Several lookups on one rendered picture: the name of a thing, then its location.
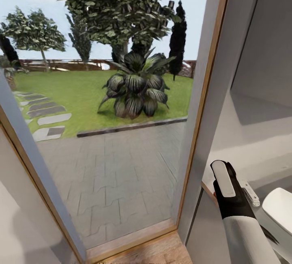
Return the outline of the parer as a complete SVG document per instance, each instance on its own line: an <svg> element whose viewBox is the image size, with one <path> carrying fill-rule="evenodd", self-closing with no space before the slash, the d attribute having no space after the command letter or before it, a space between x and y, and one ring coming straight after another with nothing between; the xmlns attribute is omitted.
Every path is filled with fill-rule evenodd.
<svg viewBox="0 0 292 264"><path fill-rule="evenodd" d="M265 229L263 226L261 226L260 225L260 227L261 227L261 229L262 229L262 231L264 232L264 234L267 234L269 237L271 237L273 240L275 240L276 242L278 242L277 241L277 239L267 230L267 229Z"/></svg>

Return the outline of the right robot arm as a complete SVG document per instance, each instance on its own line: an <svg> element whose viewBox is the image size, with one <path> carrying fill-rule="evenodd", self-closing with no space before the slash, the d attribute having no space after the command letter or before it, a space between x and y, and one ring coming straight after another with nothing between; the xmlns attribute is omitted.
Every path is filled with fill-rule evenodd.
<svg viewBox="0 0 292 264"><path fill-rule="evenodd" d="M211 168L231 264L281 264L247 201L253 207L260 206L248 182L237 180L229 162L215 160Z"/></svg>

